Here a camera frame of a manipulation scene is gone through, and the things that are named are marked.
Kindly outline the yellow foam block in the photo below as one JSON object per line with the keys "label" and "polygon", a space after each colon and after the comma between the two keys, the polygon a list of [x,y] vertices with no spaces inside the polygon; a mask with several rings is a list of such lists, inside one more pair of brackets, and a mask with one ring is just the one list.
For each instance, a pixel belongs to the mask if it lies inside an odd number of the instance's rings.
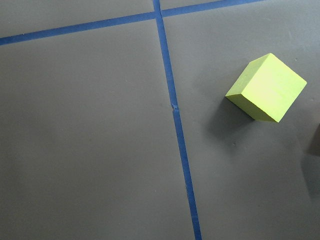
{"label": "yellow foam block", "polygon": [[225,97],[254,120],[279,123],[306,85],[268,53],[246,66]]}

